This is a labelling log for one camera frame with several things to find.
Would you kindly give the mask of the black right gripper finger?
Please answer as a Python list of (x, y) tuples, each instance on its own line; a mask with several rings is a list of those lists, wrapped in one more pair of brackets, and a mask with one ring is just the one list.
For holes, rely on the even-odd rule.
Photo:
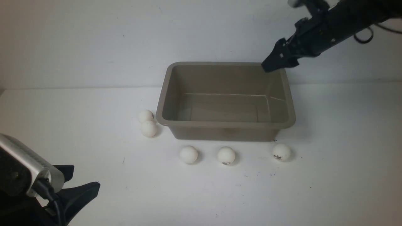
[(291, 53), (287, 45), (287, 40), (285, 38), (281, 38), (276, 42), (272, 52), (261, 63), (261, 66), (266, 73), (274, 71), (273, 69), (277, 57), (291, 57)]
[(297, 57), (277, 57), (275, 60), (275, 66), (273, 70), (280, 70), (284, 68), (295, 68), (300, 63)]

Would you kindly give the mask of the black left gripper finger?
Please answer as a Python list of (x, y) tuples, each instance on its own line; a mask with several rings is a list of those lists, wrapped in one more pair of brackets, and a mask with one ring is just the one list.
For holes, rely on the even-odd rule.
[(55, 225), (68, 225), (72, 219), (98, 196), (99, 182), (62, 189), (51, 194), (50, 206), (55, 212), (52, 220)]
[(65, 183), (72, 179), (75, 169), (74, 165), (53, 165), (53, 166), (62, 172)]

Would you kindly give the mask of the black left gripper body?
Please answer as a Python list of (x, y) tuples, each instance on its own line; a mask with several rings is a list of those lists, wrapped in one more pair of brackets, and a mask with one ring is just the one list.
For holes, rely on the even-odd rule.
[(10, 196), (1, 189), (2, 226), (59, 226), (59, 212), (51, 216), (38, 200), (28, 196)]

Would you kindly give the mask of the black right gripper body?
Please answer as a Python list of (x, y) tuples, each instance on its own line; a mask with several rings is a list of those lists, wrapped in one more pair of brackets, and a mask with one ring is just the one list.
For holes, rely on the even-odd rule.
[(295, 33), (287, 40), (287, 57), (317, 57), (336, 46), (336, 17), (302, 18), (295, 24)]

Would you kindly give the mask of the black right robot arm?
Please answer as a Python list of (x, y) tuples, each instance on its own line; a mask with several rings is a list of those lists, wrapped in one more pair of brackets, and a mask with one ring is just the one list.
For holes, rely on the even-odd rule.
[(340, 0), (333, 7), (325, 0), (289, 0), (288, 5), (305, 6), (311, 18), (297, 21), (295, 33), (276, 42), (261, 64), (266, 73), (296, 67), (300, 58), (318, 57), (349, 37), (358, 43), (369, 43), (372, 37), (361, 40), (356, 34), (371, 30), (372, 25), (382, 28), (384, 21), (401, 17), (400, 0)]

